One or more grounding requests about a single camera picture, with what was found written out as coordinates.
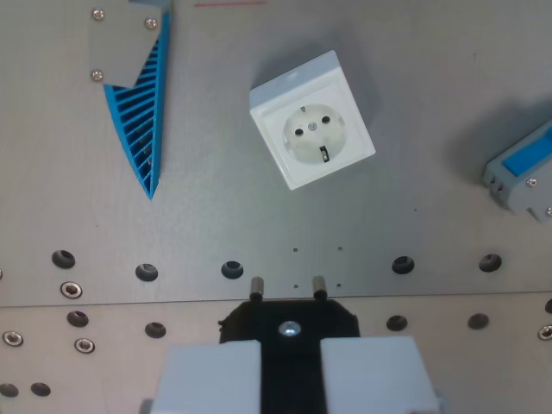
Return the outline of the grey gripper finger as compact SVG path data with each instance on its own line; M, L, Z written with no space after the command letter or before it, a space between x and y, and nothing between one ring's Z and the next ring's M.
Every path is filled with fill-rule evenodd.
M440 413L411 336L330 338L320 343L328 413Z
M170 347L149 411L260 413L260 343Z

